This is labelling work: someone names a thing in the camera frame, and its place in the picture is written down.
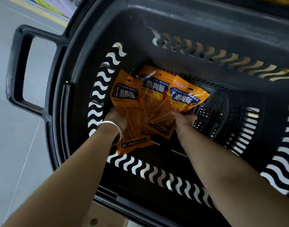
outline silver bangle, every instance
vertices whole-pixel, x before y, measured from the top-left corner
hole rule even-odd
[[[105,121],[103,121],[102,123],[100,123],[100,124],[97,126],[97,129],[98,129],[103,123],[111,123],[111,124],[115,125],[115,126],[117,127],[117,129],[119,130],[119,140],[117,141],[117,143],[112,144],[112,146],[116,146],[117,144],[120,143],[120,141],[121,141],[121,140],[123,139],[123,137],[124,137],[122,127],[119,125],[118,122],[116,122],[116,121],[114,121],[114,120],[105,120]]]

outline forearm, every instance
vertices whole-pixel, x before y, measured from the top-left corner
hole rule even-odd
[[[5,226],[80,226],[117,133],[114,125],[102,125],[23,203]]]
[[[181,127],[178,134],[204,187],[232,226],[289,226],[289,198],[247,162],[192,127]]]

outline yellow floor line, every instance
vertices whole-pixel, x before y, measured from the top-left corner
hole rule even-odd
[[[46,12],[36,8],[36,7],[33,7],[32,5],[29,5],[22,0],[9,0],[9,1],[16,3],[17,5],[24,7],[25,9],[33,11],[34,13],[36,13],[42,17],[45,17],[45,18],[47,18],[47,19],[49,19],[49,20],[51,20],[51,21],[53,21],[59,25],[67,27],[68,22],[62,21],[61,19],[58,19],[57,17],[54,17],[53,15],[46,13]]]

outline shopping basket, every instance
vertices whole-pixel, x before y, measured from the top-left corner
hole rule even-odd
[[[194,129],[289,197],[289,15],[264,2],[261,12],[253,10],[252,2],[86,0],[61,36],[16,30],[7,98],[45,120],[55,170],[109,111],[119,71],[137,75],[153,65],[208,91],[192,110]],[[57,45],[44,108],[22,94],[34,37]],[[111,149],[95,200],[146,226],[228,225],[177,135],[152,141],[124,156]]]

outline blue label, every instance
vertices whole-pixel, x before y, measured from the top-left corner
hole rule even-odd
[[[197,104],[200,102],[196,96],[183,92],[176,87],[170,88],[171,99],[179,101],[181,103],[189,104]]]
[[[113,89],[112,97],[119,99],[136,99],[139,95],[137,89],[117,83]]]
[[[139,79],[142,81],[142,86],[152,89],[153,91],[163,93],[169,89],[170,84],[154,77],[148,78],[148,75],[141,75]]]

